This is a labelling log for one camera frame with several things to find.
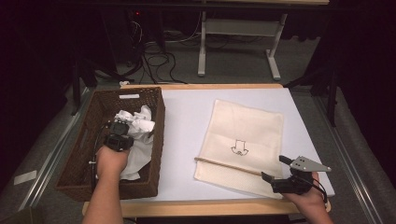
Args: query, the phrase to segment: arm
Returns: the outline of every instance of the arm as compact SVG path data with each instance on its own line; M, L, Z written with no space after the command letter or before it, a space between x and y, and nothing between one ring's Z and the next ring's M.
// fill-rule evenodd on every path
M312 176L319 181L318 173L314 172ZM317 189L312 188L303 195L284 193L283 196L296 204L298 210L306 217L309 223L333 224L324 206L323 195Z
M123 223L120 207L120 173L125 168L129 150L116 152L101 147L97 152L98 184L82 223Z

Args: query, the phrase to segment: white metal frame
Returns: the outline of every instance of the white metal frame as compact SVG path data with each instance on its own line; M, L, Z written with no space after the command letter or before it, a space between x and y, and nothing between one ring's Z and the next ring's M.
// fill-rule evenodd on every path
M239 21L239 20L215 20L206 19L206 12L202 13L202 30L201 30L201 47L198 61L198 76L205 76L206 67L206 34L221 35L257 35L257 36L273 36L274 42L270 49L267 49L266 56L271 68L274 80L280 80L279 70L275 61L275 52L282 35L288 14L282 14L280 21Z

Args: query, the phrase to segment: beige cloth bag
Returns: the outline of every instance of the beige cloth bag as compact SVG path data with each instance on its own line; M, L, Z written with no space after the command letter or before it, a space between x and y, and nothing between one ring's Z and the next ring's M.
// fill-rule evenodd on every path
M281 198L259 174L265 172L282 178L278 159L282 130L283 115L280 113L217 100L197 159L204 161L197 162L195 178L230 189Z

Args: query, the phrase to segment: white tabletop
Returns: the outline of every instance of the white tabletop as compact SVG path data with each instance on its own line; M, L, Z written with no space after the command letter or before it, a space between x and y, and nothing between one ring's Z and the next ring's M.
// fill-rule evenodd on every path
M127 202L262 198L194 179L194 158L200 153L216 99L284 114L281 155L290 159L301 155L321 163L289 89L163 90L165 129L159 193L153 198ZM289 177L289 166L282 165L282 169L284 176ZM319 173L319 178L329 196L333 196L327 175Z

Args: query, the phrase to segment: brown wicker basket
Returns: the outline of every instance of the brown wicker basket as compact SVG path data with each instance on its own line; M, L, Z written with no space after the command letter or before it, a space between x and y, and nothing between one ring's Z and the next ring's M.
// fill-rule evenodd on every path
M120 99L120 95L125 94L138 94L139 98ZM147 105L151 109L152 120L155 121L151 162L139 171L140 179L134 181L121 180L120 198L133 199L156 196L160 179L165 117L161 88L95 91L79 130L78 139L55 188L78 202L89 201L92 190L91 168L88 162L92 159L92 151L98 131L104 123L113 120L120 110L130 113L140 112L142 105Z

